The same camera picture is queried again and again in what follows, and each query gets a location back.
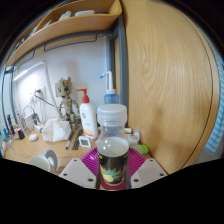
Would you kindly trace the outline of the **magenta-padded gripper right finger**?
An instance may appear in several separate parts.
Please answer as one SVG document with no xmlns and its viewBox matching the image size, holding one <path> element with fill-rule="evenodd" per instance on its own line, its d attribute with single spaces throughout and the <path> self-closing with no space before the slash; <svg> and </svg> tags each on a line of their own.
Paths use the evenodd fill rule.
<svg viewBox="0 0 224 224">
<path fill-rule="evenodd" d="M 166 176 L 166 172 L 153 158 L 145 158 L 135 149 L 129 149 L 126 188 L 140 188 Z"/>
</svg>

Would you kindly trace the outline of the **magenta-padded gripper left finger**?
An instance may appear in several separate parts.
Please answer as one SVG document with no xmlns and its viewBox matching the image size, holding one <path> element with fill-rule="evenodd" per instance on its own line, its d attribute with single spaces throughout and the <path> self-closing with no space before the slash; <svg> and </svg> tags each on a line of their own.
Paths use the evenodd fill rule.
<svg viewBox="0 0 224 224">
<path fill-rule="evenodd" d="M 100 172 L 97 149 L 93 148 L 80 159 L 73 158 L 60 177 L 84 188 L 100 188 Z"/>
</svg>

